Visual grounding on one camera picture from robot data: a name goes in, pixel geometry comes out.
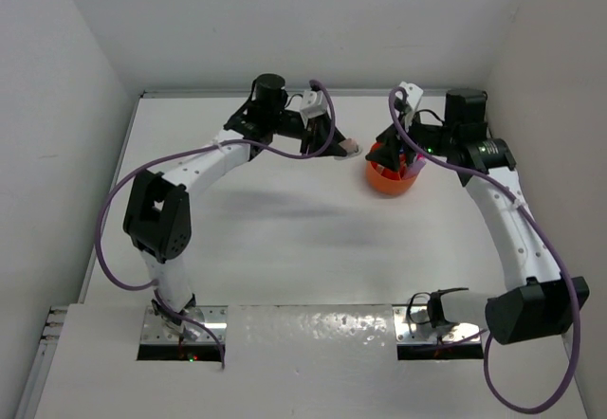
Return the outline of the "light pink highlighter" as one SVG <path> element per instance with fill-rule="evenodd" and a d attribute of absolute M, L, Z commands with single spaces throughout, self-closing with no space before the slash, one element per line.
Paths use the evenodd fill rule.
<path fill-rule="evenodd" d="M 409 179 L 412 177 L 416 177 L 419 175 L 419 173 L 423 170 L 423 168 L 426 166 L 426 159 L 425 160 L 416 160 L 414 161 L 407 169 L 405 178 Z"/>

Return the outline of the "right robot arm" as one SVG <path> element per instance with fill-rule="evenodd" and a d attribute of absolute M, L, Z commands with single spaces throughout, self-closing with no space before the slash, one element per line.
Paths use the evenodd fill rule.
<path fill-rule="evenodd" d="M 571 277 L 546 235 L 527 209 L 516 160 L 507 143 L 488 133 L 487 93 L 477 89 L 447 92 L 441 124 L 422 122 L 423 91 L 402 82 L 388 99 L 393 123 L 368 160 L 388 169 L 426 160 L 457 173 L 480 210 L 497 250 L 505 292 L 499 296 L 453 288 L 432 293 L 429 318 L 474 322 L 500 344 L 570 334 L 581 337 L 580 309 L 589 297 L 582 277 Z"/>

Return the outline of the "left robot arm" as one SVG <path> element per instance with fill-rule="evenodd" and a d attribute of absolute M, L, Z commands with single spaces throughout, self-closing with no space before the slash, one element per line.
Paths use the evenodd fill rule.
<path fill-rule="evenodd" d="M 186 155 L 168 172 L 137 173 L 129 195 L 123 230 L 140 252 L 154 284 L 153 308 L 176 331 L 196 306 L 183 253 L 192 239 L 191 203 L 233 169 L 268 150 L 276 136 L 297 139 L 305 158 L 347 158 L 359 152 L 330 115 L 333 106 L 320 85 L 310 85 L 296 110 L 287 107 L 285 79 L 259 75 L 248 98 L 232 114 L 205 152 Z"/>

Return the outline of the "pink mini stapler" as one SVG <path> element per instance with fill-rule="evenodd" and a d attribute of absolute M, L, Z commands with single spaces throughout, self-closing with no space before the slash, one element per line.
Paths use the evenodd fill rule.
<path fill-rule="evenodd" d="M 352 138 L 347 138 L 338 144 L 338 154 L 334 156 L 336 160 L 345 160 L 356 157 L 361 154 L 359 144 Z"/>

